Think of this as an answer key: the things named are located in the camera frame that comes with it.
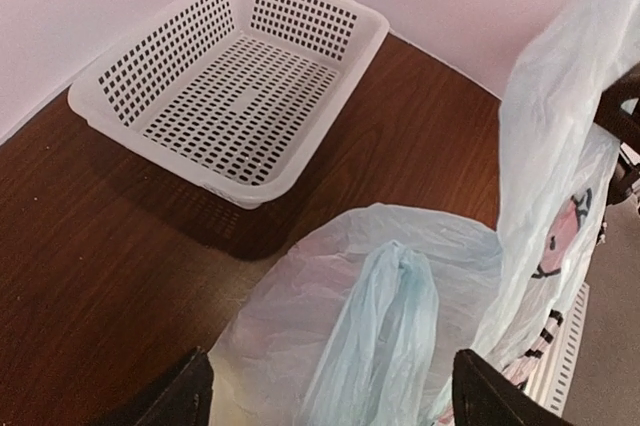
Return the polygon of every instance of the wooden surface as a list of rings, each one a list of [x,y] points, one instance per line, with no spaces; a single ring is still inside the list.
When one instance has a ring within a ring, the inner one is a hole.
[[[374,202],[493,226],[495,98],[389,37],[295,187],[245,212],[65,95],[0,148],[0,425],[82,424],[210,348],[293,242]]]

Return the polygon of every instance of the printed cartoon face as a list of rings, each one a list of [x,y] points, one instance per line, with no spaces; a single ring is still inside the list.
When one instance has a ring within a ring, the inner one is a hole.
[[[545,250],[534,278],[548,278],[560,274],[562,258],[571,241],[578,235],[591,208],[591,189],[580,198],[574,196],[560,211],[551,225],[545,242]]]
[[[560,272],[564,253],[579,230],[580,223],[576,214],[576,205],[573,201],[569,201],[565,210],[556,217],[549,230],[544,254],[540,266],[538,266],[538,273],[546,277]]]

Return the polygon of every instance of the black object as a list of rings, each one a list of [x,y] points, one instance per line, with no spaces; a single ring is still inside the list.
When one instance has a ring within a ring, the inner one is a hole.
[[[453,364],[456,426],[571,426],[540,407],[470,349]]]
[[[622,109],[627,100],[640,99],[640,64],[613,83],[600,97],[594,122],[634,151],[640,152],[640,104],[633,113]],[[640,179],[640,167],[620,151],[618,164],[609,184],[607,204],[618,204],[633,194],[633,183]]]
[[[195,349],[133,400],[91,426],[208,426],[213,370]]]

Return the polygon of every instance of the white plastic bag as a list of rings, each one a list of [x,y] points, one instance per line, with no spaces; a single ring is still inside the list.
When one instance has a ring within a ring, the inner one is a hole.
[[[373,205],[301,240],[253,290],[210,354],[214,425],[292,424],[365,258],[393,240],[424,254],[440,300],[420,401],[419,417],[426,416],[455,352],[471,345],[497,295],[500,246],[494,231],[469,219]]]
[[[399,243],[367,256],[295,424],[417,424],[436,342],[427,258]]]
[[[514,67],[500,108],[497,233],[505,281],[473,344],[499,370],[532,344],[552,308],[569,309],[584,281],[620,145],[593,118],[602,92],[639,61],[640,0],[576,0]],[[532,290],[555,215],[587,188],[593,210],[562,274]],[[450,396],[449,385],[432,418]]]

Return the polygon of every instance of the basket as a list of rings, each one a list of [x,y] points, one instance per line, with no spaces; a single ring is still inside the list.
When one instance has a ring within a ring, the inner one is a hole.
[[[293,186],[388,30],[351,0],[177,0],[89,66],[69,105],[253,209]]]

